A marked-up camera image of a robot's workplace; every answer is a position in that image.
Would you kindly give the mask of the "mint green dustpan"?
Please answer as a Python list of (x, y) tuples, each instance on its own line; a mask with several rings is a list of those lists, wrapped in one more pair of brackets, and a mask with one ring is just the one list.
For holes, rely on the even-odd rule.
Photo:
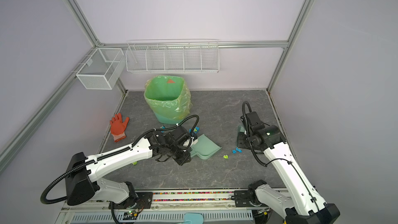
[(202, 160), (207, 160), (218, 152), (221, 147), (210, 140), (206, 135), (202, 134), (190, 147), (190, 156), (193, 158), (198, 156)]

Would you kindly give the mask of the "mint green hand brush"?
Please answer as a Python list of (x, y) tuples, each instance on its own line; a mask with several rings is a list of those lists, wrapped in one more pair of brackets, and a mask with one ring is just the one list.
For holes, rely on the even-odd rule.
[(246, 134), (246, 130), (245, 130), (245, 128), (242, 125), (238, 126), (238, 131), (241, 132), (241, 133)]

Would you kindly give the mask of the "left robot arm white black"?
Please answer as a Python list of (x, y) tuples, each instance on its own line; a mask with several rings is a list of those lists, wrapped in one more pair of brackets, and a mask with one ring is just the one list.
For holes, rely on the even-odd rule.
[(134, 142), (108, 152), (85, 156), (75, 154), (66, 170), (43, 191), (40, 201), (55, 204), (66, 201), (69, 206), (89, 200), (108, 201), (111, 205), (134, 207), (139, 201), (131, 182), (115, 182), (104, 177), (113, 171), (141, 160), (157, 162), (173, 159), (182, 166), (190, 162), (191, 146), (198, 139), (192, 130), (178, 125), (164, 130), (151, 129)]

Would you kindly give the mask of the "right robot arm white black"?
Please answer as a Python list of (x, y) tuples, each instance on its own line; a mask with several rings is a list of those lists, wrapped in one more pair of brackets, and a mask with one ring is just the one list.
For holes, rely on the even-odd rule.
[(286, 186), (287, 198), (263, 181), (252, 186), (257, 202), (270, 207), (287, 224), (332, 224), (340, 217), (333, 203), (327, 203), (310, 183), (291, 153), (286, 138), (275, 125), (263, 123), (256, 112), (244, 113), (245, 144), (256, 161), (273, 166)]

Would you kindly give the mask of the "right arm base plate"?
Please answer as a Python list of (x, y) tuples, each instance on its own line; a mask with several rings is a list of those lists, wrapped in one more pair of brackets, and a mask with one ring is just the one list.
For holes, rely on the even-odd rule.
[(236, 207), (264, 207), (265, 204), (261, 203), (253, 190), (236, 190), (231, 199), (235, 202)]

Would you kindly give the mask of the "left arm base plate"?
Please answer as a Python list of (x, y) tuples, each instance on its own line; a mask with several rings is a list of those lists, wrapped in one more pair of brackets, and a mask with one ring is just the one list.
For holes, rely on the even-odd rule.
[(114, 209), (146, 209), (151, 207), (153, 192), (144, 191), (136, 196), (128, 196), (124, 201), (114, 204)]

